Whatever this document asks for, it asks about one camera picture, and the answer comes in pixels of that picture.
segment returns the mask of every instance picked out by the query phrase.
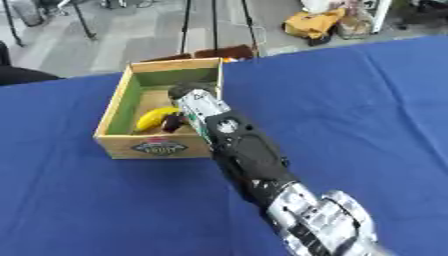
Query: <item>table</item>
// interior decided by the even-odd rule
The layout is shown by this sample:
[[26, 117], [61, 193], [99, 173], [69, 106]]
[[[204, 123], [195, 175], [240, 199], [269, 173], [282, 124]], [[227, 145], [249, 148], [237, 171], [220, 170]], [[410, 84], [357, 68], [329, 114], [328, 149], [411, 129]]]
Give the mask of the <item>table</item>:
[[[447, 255], [446, 37], [224, 66], [224, 98], [313, 192], [365, 206], [399, 255]], [[111, 160], [120, 74], [0, 88], [0, 255], [286, 255], [208, 159]]]

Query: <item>cable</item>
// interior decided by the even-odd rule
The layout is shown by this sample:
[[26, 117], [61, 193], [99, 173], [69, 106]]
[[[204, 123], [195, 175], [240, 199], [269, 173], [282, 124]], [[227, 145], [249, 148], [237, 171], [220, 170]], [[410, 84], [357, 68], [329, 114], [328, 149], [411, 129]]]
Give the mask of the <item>cable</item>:
[[141, 3], [138, 3], [135, 5], [136, 8], [149, 8], [151, 6], [153, 6], [155, 3], [159, 3], [160, 1], [158, 0], [144, 0]]

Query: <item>banana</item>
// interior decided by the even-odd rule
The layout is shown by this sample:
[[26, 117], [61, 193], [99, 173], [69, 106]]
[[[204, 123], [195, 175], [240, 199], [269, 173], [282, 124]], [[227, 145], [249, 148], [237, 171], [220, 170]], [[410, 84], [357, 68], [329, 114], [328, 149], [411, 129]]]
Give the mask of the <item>banana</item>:
[[154, 128], [162, 124], [163, 118], [166, 115], [180, 112], [179, 108], [176, 107], [161, 107], [153, 109], [146, 114], [144, 114], [137, 121], [134, 131], [141, 132], [149, 128]]

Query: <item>chair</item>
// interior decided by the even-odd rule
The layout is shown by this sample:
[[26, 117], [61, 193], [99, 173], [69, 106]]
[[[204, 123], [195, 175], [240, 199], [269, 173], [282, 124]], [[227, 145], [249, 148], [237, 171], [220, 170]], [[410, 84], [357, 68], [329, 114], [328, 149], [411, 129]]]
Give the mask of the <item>chair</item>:
[[6, 44], [0, 41], [0, 86], [60, 79], [37, 70], [13, 67]]
[[410, 24], [425, 23], [434, 19], [448, 18], [448, 4], [434, 0], [420, 0], [417, 6], [410, 6], [401, 15], [398, 28], [406, 30]]

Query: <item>wooden crate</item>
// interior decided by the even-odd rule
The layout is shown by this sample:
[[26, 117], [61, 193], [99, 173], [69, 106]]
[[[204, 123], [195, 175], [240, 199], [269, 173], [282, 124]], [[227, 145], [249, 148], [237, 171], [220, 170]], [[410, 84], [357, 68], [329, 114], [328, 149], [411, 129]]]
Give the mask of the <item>wooden crate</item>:
[[95, 140], [114, 159], [209, 157], [204, 140], [188, 125], [175, 133], [155, 128], [134, 133], [147, 111], [170, 106], [168, 89], [185, 82], [214, 87], [221, 98], [221, 59], [187, 59], [129, 65], [95, 131]]

